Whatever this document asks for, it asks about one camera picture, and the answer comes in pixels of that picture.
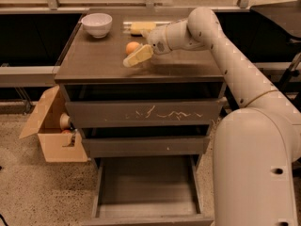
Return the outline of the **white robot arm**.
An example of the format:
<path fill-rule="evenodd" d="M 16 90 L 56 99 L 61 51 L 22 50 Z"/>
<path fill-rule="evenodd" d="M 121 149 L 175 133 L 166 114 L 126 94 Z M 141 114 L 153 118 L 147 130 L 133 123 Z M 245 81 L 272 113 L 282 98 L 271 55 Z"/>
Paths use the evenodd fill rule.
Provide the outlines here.
<path fill-rule="evenodd" d="M 132 67 L 177 49 L 208 50 L 238 104 L 214 134 L 215 226 L 298 226 L 293 162 L 301 157 L 301 113 L 227 38 L 209 8 L 148 29 Z"/>

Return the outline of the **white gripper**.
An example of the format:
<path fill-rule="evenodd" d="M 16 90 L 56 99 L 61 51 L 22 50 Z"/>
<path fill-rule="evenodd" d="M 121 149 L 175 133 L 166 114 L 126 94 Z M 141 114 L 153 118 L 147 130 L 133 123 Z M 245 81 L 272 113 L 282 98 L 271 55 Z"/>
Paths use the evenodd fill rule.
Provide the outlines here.
<path fill-rule="evenodd" d="M 140 31 L 144 38 L 147 38 L 148 44 L 140 44 L 139 46 L 123 60 L 125 67 L 133 67 L 143 61 L 150 59 L 155 53 L 156 55 L 164 55 L 171 51 L 166 38 L 167 25 L 157 26 L 152 31 L 142 29 Z"/>

